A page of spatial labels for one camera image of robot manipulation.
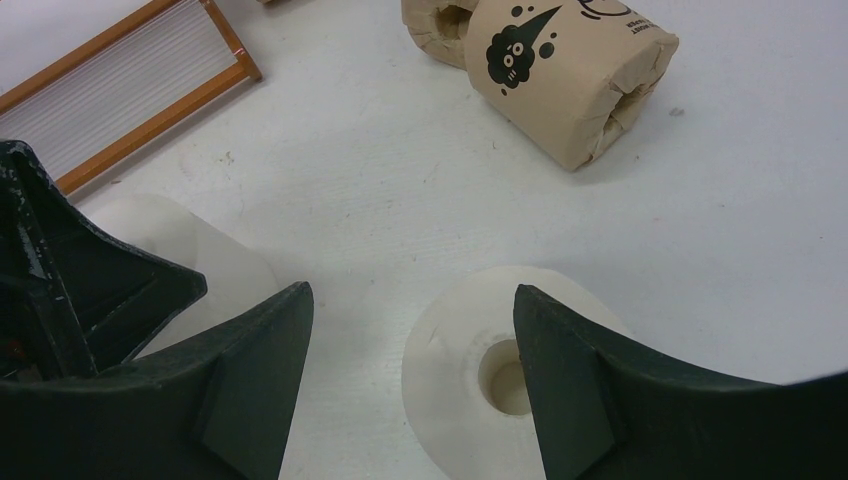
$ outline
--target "white disc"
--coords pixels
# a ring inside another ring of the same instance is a hole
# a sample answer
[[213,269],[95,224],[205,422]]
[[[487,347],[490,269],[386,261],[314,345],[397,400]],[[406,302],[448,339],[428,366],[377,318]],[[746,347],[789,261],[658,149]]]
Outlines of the white disc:
[[206,277],[208,293],[168,323],[140,356],[235,318],[279,291],[261,255],[168,198],[119,198],[89,218],[115,238]]
[[520,284],[630,336],[597,298],[551,270],[497,267],[446,290],[409,335],[402,389],[418,441],[452,480],[545,479],[512,323]]

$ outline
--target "wooden frame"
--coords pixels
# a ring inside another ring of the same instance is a hole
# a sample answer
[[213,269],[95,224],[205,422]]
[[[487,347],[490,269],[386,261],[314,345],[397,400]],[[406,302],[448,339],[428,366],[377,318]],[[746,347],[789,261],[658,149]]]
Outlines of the wooden frame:
[[105,172],[242,80],[251,78],[258,81],[262,79],[259,67],[256,66],[213,0],[152,0],[81,47],[0,96],[0,116],[27,101],[64,75],[85,64],[98,53],[182,1],[199,1],[203,5],[206,13],[235,56],[236,63],[57,179],[56,184],[64,193],[67,194],[76,190],[97,175]]

